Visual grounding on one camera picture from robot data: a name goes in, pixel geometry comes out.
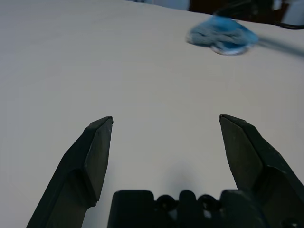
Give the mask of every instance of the blue cloth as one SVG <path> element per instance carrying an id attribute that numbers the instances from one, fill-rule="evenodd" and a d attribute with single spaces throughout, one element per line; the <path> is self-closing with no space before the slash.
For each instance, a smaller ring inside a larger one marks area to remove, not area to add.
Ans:
<path id="1" fill-rule="evenodd" d="M 222 55 L 239 55 L 254 46 L 258 37 L 230 18 L 212 16 L 189 31 L 187 42 Z"/>

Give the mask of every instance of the blue towel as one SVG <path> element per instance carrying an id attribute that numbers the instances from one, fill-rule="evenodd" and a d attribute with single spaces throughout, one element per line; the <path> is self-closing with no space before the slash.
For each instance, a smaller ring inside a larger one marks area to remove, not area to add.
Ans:
<path id="1" fill-rule="evenodd" d="M 210 47 L 216 53 L 231 56 L 248 51 L 258 42 L 258 37 L 230 18 L 212 16 L 193 27 L 186 40 L 194 45 Z"/>

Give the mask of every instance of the white table surface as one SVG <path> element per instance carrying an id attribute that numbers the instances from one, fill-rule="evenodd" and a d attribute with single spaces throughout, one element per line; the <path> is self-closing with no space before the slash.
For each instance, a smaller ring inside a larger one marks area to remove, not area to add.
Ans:
<path id="1" fill-rule="evenodd" d="M 108 170 L 84 228 L 106 227 L 117 190 L 235 189 L 220 114 L 255 125 L 304 182 L 304 31 L 241 22 L 298 52 L 227 57 L 185 42 L 208 17 L 123 0 L 2 1 L 1 227 L 27 225 L 63 154 L 107 115 Z"/>

